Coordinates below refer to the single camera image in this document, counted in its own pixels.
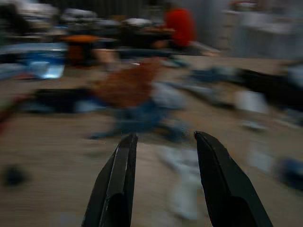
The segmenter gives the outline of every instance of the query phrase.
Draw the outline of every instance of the wooden floor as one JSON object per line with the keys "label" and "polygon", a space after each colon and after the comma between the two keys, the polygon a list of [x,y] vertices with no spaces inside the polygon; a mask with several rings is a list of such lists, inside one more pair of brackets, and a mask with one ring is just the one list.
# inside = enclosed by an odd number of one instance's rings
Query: wooden floor
{"label": "wooden floor", "polygon": [[[229,59],[183,56],[195,68],[226,65],[275,73],[277,61]],[[159,80],[172,81],[186,75],[185,70],[164,69]],[[67,69],[59,80],[0,82],[1,98],[37,88],[68,88],[102,78],[99,69]],[[241,87],[231,87],[232,93]],[[272,109],[267,119],[269,130],[262,134],[243,129],[234,112],[214,108],[184,93],[187,110],[175,116],[190,123],[188,133],[205,131],[226,146],[234,160],[242,167],[255,189],[275,227],[298,227],[303,223],[303,197],[273,177],[248,165],[250,139],[262,138],[270,145],[273,158],[293,157],[303,160],[301,129],[294,130],[277,124]],[[5,133],[0,137],[1,170],[9,164],[19,164],[30,180],[11,189],[0,187],[0,225],[4,227],[80,226],[95,179],[114,151],[120,138],[87,140],[87,135],[110,128],[113,119],[109,114],[87,113],[36,116],[16,114]],[[168,199],[178,175],[159,161],[157,152],[166,142],[152,133],[140,134],[137,148],[136,179],[132,226],[209,226],[205,216],[203,196],[198,198],[200,220],[194,223],[181,221],[169,211]],[[183,144],[181,148],[195,148]]]}

